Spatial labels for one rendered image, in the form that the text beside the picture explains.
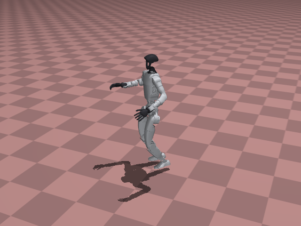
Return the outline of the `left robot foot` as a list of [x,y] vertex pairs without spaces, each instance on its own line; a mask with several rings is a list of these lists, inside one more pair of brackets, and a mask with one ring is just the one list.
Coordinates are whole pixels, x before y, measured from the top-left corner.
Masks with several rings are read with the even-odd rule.
[[154,166],[154,169],[160,169],[160,168],[163,168],[165,166],[168,166],[170,165],[170,161],[169,160],[166,160],[166,162],[160,162],[159,164],[157,164],[156,166]]

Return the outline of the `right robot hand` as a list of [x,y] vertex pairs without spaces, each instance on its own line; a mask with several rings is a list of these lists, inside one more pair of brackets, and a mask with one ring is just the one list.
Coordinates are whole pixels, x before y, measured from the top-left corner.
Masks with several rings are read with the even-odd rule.
[[111,90],[113,87],[123,87],[123,86],[127,86],[127,83],[114,83],[114,84],[111,84],[110,90]]

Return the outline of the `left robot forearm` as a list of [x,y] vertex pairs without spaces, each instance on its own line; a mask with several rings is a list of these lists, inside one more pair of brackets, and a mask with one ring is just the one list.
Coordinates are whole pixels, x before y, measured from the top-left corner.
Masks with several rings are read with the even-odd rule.
[[149,108],[150,111],[155,110],[157,107],[162,105],[166,100],[166,95],[162,94],[160,98],[157,99]]

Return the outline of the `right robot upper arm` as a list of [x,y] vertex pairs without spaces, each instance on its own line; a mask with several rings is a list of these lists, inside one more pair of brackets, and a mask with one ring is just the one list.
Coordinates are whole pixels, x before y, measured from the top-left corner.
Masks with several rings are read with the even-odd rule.
[[140,86],[143,86],[143,75],[144,75],[145,71],[143,71],[142,78],[138,80],[138,83],[139,83]]

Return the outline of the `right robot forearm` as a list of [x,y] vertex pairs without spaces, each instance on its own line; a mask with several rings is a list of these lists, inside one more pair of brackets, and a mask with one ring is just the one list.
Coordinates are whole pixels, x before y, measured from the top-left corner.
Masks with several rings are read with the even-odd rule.
[[133,87],[133,86],[138,86],[138,80],[135,81],[130,81],[130,82],[126,82],[127,86],[123,86],[123,88],[129,88],[129,87]]

